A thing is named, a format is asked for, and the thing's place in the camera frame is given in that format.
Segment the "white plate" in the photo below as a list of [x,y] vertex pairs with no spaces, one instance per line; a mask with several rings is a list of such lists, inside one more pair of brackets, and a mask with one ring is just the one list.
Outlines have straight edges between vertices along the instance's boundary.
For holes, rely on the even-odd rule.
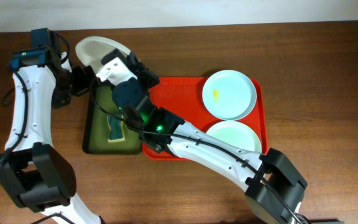
[[127,56],[131,50],[115,40],[100,36],[86,37],[79,41],[75,47],[75,52],[80,62],[85,66],[90,66],[94,73],[102,67],[102,58],[114,49]]

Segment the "green and yellow sponge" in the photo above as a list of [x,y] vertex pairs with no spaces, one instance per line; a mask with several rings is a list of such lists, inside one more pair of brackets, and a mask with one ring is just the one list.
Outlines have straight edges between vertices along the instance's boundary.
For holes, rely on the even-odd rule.
[[107,115],[107,124],[109,128],[108,143],[117,143],[126,140],[124,134],[123,115]]

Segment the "light blue plate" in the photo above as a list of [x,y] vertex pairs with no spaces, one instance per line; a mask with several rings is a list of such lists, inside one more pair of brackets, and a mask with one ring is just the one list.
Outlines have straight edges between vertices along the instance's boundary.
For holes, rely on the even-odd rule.
[[211,75],[201,95],[205,108],[221,120],[242,119],[257,102],[256,87],[251,79],[235,70],[221,70]]

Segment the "pale green plate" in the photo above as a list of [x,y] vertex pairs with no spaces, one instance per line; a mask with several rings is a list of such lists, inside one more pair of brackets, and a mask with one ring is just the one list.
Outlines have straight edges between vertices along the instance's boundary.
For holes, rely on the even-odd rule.
[[262,153],[258,135],[243,123],[221,121],[212,125],[206,134],[240,149]]

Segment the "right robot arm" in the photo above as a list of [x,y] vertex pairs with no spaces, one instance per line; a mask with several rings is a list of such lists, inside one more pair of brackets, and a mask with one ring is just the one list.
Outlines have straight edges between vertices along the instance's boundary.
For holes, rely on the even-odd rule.
[[284,153],[273,148],[267,154],[239,149],[155,106],[149,89],[158,85],[159,77],[134,52],[114,49],[101,65],[96,76],[111,84],[122,121],[148,147],[225,176],[244,191],[253,213],[265,223],[309,223],[298,212],[308,184]]

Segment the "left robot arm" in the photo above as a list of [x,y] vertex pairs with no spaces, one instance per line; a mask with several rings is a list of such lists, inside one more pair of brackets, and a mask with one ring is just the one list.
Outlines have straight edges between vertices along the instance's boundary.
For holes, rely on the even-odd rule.
[[11,132],[0,154],[0,184],[19,208],[57,223],[104,221],[76,192],[71,164],[54,148],[51,111],[88,92],[95,77],[91,67],[72,67],[62,52],[64,38],[48,28],[30,33],[31,47],[14,52],[9,62],[15,84]]

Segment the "red plastic tray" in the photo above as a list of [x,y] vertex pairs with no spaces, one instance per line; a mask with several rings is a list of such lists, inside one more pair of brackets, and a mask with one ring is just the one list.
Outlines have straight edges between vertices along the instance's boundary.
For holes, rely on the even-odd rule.
[[[220,122],[220,119],[209,113],[203,104],[202,89],[206,81],[206,77],[162,77],[160,83],[150,89],[150,99],[159,108],[165,108],[189,121],[196,128],[207,131],[212,125]],[[262,89],[257,80],[251,81],[257,92],[257,102],[250,114],[241,118],[239,122],[257,134],[262,145],[262,153],[266,154],[269,147]]]

